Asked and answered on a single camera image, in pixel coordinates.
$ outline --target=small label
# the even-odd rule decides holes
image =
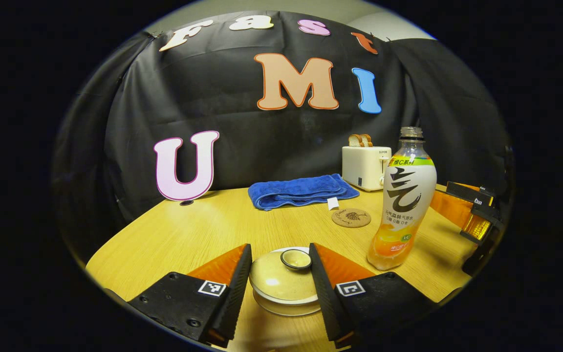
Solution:
[[[197,292],[209,294],[210,296],[220,297],[225,288],[225,284],[214,283],[212,281],[206,280]]]
[[[327,207],[329,208],[329,210],[337,208],[338,207],[338,198],[336,198],[336,197],[327,198]]]
[[[338,288],[338,292],[340,292],[340,294],[345,297],[366,292],[366,290],[364,290],[364,287],[360,285],[360,281],[341,283],[337,284],[336,287]]]

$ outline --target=towel tag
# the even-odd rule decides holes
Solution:
[[[338,207],[338,198],[336,198],[336,197],[327,198],[327,207],[329,208],[329,210],[337,208]]]

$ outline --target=cork coaster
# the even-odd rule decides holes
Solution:
[[[370,223],[370,215],[362,209],[341,209],[331,214],[331,220],[344,227],[362,227]]]

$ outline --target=blue towel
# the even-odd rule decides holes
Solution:
[[[360,195],[339,174],[291,181],[257,182],[249,187],[248,193],[253,206],[263,210],[286,204],[301,207],[312,203],[327,203],[327,198],[349,199]]]

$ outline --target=toaster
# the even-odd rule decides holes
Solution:
[[[363,190],[384,189],[389,147],[342,147],[342,179]]]

